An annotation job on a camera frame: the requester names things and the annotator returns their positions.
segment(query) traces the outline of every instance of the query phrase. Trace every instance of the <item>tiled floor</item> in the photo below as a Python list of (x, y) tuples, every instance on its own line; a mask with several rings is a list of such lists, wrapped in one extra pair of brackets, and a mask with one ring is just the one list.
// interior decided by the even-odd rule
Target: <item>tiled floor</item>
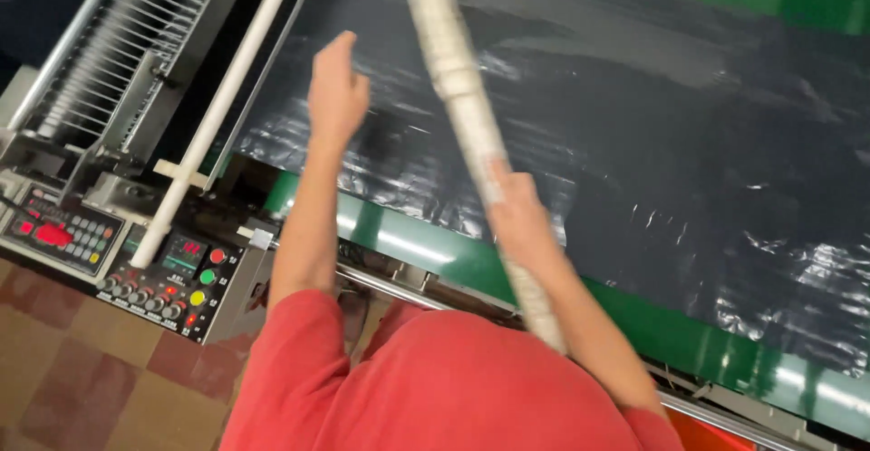
[(0, 259), (0, 451), (216, 449), (254, 337), (197, 345)]

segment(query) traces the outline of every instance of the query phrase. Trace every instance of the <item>control panel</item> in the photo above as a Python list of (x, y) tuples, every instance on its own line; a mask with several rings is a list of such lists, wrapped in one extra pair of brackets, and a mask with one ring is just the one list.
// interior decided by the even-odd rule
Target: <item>control panel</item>
[(149, 267), (130, 266), (145, 228), (134, 225), (97, 298), (203, 342), (245, 248), (173, 230)]
[(57, 206), (57, 201), (56, 191), (32, 184), (21, 205), (31, 216), (65, 228), (73, 235), (71, 243), (61, 247), (37, 239), (37, 225), (26, 215), (17, 212), (13, 212), (15, 216), (6, 224), (0, 236), (76, 271), (96, 275), (120, 235), (124, 221), (84, 204), (64, 211)]

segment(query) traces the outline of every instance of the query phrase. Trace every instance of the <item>wire rack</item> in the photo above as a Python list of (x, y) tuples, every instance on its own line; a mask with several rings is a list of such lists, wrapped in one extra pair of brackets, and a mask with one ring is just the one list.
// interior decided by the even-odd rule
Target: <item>wire rack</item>
[[(146, 52), (165, 75), (209, 0), (103, 0), (51, 81), (25, 128), (60, 145), (86, 148), (103, 135)], [(135, 128), (164, 85), (155, 75), (130, 123)]]

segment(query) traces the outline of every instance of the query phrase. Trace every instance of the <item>red t-shirt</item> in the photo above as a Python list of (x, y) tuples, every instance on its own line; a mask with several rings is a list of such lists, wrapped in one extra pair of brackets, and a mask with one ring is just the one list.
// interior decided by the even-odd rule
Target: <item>red t-shirt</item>
[(319, 291), (269, 314), (221, 449), (682, 449), (670, 424), (616, 408), (531, 334), (459, 311), (399, 314), (353, 370)]

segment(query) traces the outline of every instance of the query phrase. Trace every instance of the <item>person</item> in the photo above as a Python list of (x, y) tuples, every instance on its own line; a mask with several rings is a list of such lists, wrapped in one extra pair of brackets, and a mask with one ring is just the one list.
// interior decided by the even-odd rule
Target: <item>person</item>
[(221, 449), (681, 449), (640, 358), (554, 239), (531, 177), (500, 162), (504, 200), (487, 218), (546, 290), (578, 364), (477, 315), (394, 302), (350, 368), (333, 291), (336, 182), (369, 104), (355, 40), (344, 32), (314, 58), (308, 156)]

